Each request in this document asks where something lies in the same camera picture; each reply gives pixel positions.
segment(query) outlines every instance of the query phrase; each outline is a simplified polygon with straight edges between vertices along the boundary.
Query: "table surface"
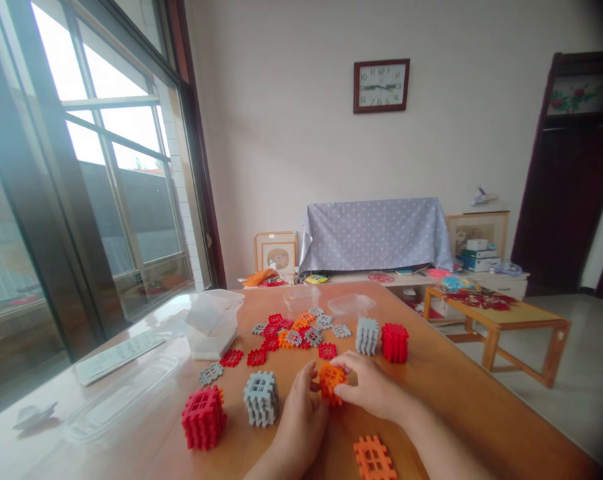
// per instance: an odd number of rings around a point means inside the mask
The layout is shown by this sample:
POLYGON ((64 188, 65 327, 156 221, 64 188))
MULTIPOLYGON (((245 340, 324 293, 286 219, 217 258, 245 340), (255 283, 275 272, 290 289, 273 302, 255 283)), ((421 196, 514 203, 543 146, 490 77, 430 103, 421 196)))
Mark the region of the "table surface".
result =
MULTIPOLYGON (((431 291, 431 293, 433 293, 433 295, 436 297, 442 298, 446 296, 446 293, 441 289, 429 287, 428 290, 431 291)), ((539 307, 535 307, 534 305, 523 301, 518 301, 510 306, 510 310, 504 311, 471 307, 455 299, 448 299, 447 302, 449 302, 453 308, 464 311, 463 307, 465 307, 466 309, 473 311, 476 314, 474 318, 479 315, 499 325, 539 322, 546 320, 563 320, 562 317, 555 315, 554 313, 543 310, 539 307)))
MULTIPOLYGON (((233 348, 247 353, 261 344, 262 338, 252 335, 250 330, 255 323, 267 321, 272 313, 286 314, 282 297, 285 288, 294 287, 242 291, 245 303, 239 310, 239 336, 233 348)), ((320 306, 324 309, 328 309, 328 300, 333 297, 359 293, 377 303, 369 311, 370 317, 381 324, 401 323, 408 328, 408 363, 391 365, 379 354, 375 361, 430 405, 499 478, 583 479, 599 474, 600 466, 591 457, 381 285, 364 282, 319 288, 320 306)), ((166 312, 159 314, 160 311, 100 350, 163 323, 166 312)), ((354 335, 336 339, 331 331, 324 333, 324 339, 335 343, 339 352, 354 348, 354 335)), ((190 359, 185 339, 168 339, 89 387, 80 386, 71 367, 0 414, 0 478, 241 478, 276 432, 276 426, 262 429, 248 425, 243 388, 249 374, 257 370, 274 371, 283 401, 294 375, 310 359, 318 359, 317 349, 279 349, 269 352, 266 364, 260 367, 248 367, 244 356, 237 367, 224 369, 217 384, 224 390, 228 422, 219 445, 208 452, 187 450, 181 428, 183 404, 198 388, 198 373, 208 364, 190 359), (114 445, 80 446, 65 439, 63 422, 74 410, 136 364, 155 355, 169 355, 179 361, 179 367, 173 391, 148 416, 118 432, 121 439, 114 445), (24 435, 12 430, 20 408, 30 404, 44 406, 52 401, 59 402, 54 417, 38 431, 24 435)), ((427 478, 414 446, 403 431, 353 405, 332 409, 320 454, 306 477, 360 478, 352 444, 359 436, 375 434, 387 446, 400 478, 427 478)))

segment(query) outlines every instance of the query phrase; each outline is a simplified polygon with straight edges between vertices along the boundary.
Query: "polka dot cloth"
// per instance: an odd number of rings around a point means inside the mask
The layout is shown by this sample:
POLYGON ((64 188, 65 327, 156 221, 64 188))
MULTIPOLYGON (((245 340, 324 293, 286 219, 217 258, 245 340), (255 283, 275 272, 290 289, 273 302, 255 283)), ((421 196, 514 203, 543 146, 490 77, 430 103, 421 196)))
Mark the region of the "polka dot cloth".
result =
POLYGON ((446 218, 435 198, 312 203, 299 270, 382 270, 432 262, 451 270, 446 218))

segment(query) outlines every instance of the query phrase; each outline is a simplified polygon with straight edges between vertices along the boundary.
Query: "wooden door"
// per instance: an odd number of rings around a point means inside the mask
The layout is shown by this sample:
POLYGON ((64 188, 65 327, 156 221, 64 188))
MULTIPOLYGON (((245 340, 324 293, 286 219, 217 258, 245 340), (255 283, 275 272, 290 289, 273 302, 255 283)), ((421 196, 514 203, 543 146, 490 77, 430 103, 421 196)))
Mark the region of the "wooden door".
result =
POLYGON ((603 125, 542 132, 512 259, 528 295, 575 293, 603 209, 603 125))

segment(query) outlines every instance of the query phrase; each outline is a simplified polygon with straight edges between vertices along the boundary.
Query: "wall clock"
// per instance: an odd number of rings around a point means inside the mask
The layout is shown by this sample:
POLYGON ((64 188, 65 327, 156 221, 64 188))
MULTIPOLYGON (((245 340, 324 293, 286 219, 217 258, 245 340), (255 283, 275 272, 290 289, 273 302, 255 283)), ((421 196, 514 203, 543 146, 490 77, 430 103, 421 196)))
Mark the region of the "wall clock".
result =
POLYGON ((353 113, 406 110, 410 59, 355 63, 353 113))

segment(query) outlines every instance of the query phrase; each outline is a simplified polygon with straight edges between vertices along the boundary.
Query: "plastic container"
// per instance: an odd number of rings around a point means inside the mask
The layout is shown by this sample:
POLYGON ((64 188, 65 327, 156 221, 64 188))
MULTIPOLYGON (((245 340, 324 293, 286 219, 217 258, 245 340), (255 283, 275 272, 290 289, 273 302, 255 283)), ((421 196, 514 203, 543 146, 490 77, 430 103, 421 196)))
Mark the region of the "plastic container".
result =
POLYGON ((177 359, 155 355, 84 403, 65 424, 68 440, 108 449, 122 440, 172 390, 177 359))
POLYGON ((338 318, 340 323, 357 321, 359 317, 368 316, 368 311, 377 303, 366 295, 348 293, 328 301, 328 308, 338 318))
POLYGON ((241 293, 211 290, 179 295, 157 309, 158 335, 185 337, 197 360, 220 360, 237 337, 241 293))
POLYGON ((283 300, 289 312, 303 312, 318 307, 322 292, 313 285, 297 285, 286 289, 283 300))

